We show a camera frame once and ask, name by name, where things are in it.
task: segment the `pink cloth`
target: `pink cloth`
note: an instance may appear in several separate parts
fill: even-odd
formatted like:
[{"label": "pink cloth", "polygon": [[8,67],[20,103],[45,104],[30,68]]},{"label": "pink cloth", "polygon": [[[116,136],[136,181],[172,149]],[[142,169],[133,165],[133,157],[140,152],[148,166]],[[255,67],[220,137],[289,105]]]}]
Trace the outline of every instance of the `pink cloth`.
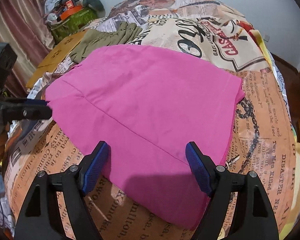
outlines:
[{"label": "pink cloth", "polygon": [[46,90],[53,119],[90,154],[111,147],[103,174],[127,196],[194,229],[209,198],[185,156],[189,141],[225,164],[242,80],[197,57],[151,46],[93,51]]}]

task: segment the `bed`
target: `bed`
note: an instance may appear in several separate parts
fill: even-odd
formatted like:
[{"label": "bed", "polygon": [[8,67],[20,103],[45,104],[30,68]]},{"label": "bed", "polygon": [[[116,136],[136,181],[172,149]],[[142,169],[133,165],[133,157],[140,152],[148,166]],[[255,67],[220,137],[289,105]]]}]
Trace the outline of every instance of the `bed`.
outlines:
[{"label": "bed", "polygon": [[[284,239],[300,212],[300,153],[296,152],[284,81],[260,33],[244,15],[216,0],[127,0],[114,6],[109,17],[95,20],[85,29],[111,32],[123,21],[143,29],[129,44],[191,54],[243,79],[246,97],[237,106],[226,167],[237,173],[258,173],[274,208],[280,239]],[[29,98],[44,99],[46,85],[72,65],[66,57],[55,73],[46,73],[37,82]],[[4,174],[7,198],[16,219],[39,170],[60,172],[79,163],[82,157],[53,120],[17,123],[7,143]],[[131,240],[159,236],[188,240],[193,233],[156,217],[104,177],[85,200],[98,229],[103,228],[105,240],[122,234]],[[219,238],[227,235],[235,200],[233,194]],[[58,201],[66,234],[74,237],[61,193]],[[114,201],[120,205],[116,218],[109,220],[105,215]],[[128,231],[126,218],[133,208],[138,219]]]}]

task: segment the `brown cardboard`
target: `brown cardboard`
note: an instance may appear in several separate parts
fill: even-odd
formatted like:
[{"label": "brown cardboard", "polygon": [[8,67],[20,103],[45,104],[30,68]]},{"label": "brown cardboard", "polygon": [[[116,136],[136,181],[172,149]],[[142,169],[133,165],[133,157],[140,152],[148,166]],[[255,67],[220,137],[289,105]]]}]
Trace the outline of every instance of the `brown cardboard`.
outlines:
[{"label": "brown cardboard", "polygon": [[34,84],[45,72],[54,72],[60,62],[71,52],[75,46],[79,44],[83,38],[85,31],[65,37],[39,64],[37,70],[26,84],[26,88],[32,89]]}]

